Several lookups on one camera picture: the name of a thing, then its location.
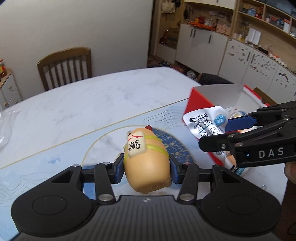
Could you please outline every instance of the jar with red lid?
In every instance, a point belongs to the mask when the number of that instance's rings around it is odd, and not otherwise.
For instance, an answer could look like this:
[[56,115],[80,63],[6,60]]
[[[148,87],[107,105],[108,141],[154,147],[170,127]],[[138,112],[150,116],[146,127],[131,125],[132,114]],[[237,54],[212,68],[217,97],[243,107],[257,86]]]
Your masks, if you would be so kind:
[[0,60],[0,78],[3,78],[5,75],[7,75],[7,71],[3,62],[3,59]]

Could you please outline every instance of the white marble tabletop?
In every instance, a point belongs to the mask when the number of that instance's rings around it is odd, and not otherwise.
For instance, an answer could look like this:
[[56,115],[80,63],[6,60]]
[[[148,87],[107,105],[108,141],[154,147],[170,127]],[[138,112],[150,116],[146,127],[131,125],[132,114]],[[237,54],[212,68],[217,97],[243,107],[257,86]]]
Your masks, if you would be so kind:
[[171,68],[93,77],[24,100],[0,168],[124,119],[186,99],[199,84]]

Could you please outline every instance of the drawer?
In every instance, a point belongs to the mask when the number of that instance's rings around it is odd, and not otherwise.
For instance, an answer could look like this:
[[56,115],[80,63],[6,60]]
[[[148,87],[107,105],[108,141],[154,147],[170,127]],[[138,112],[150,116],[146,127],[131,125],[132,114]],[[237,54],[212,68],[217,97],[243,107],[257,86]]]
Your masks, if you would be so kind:
[[0,111],[5,110],[8,107],[8,103],[6,102],[2,91],[0,90]]
[[1,88],[2,93],[8,103],[9,103],[15,89],[16,89],[15,80],[13,78],[13,75],[11,74]]
[[21,101],[22,101],[22,99],[20,98],[20,94],[19,94],[18,90],[15,89],[15,92],[13,93],[8,106],[11,107],[14,104],[17,104],[18,102],[21,102]]

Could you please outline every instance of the cabinet handle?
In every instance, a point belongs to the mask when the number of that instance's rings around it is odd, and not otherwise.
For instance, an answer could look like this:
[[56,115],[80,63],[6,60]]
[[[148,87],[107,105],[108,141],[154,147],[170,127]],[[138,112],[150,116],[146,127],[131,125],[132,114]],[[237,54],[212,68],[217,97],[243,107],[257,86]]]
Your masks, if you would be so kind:
[[251,61],[251,63],[253,63],[254,57],[255,57],[255,54],[253,54],[253,58],[252,58],[252,61]]
[[249,60],[249,57],[250,57],[250,53],[251,53],[251,51],[249,51],[249,54],[248,54],[248,57],[247,57],[247,61]]

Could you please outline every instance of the yellow toy figurine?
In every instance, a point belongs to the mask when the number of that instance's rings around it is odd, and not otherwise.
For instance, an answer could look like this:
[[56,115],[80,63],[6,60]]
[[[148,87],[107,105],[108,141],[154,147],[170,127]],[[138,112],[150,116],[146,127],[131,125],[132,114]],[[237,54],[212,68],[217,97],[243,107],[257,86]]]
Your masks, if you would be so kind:
[[137,192],[147,194],[172,184],[168,152],[151,126],[128,135],[123,165],[130,186]]

